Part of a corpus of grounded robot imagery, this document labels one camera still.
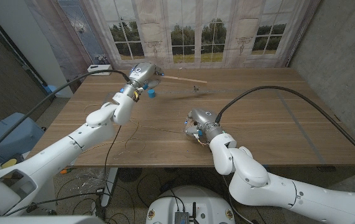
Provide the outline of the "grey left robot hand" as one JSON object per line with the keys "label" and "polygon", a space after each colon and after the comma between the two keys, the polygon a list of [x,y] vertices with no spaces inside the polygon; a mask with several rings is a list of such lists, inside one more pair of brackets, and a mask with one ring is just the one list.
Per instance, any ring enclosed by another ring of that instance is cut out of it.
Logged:
{"label": "grey left robot hand", "polygon": [[149,62],[138,63],[129,72],[129,81],[121,88],[120,93],[136,100],[143,91],[155,88],[162,76],[164,71],[157,65]]}

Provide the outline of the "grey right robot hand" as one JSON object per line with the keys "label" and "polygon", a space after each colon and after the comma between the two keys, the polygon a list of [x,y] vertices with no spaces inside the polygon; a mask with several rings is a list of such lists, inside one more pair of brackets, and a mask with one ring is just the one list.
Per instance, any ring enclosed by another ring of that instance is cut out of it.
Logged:
{"label": "grey right robot hand", "polygon": [[222,127],[215,122],[216,117],[210,110],[194,108],[187,115],[184,133],[197,140],[206,138],[206,142],[210,143],[217,135],[223,134]]}

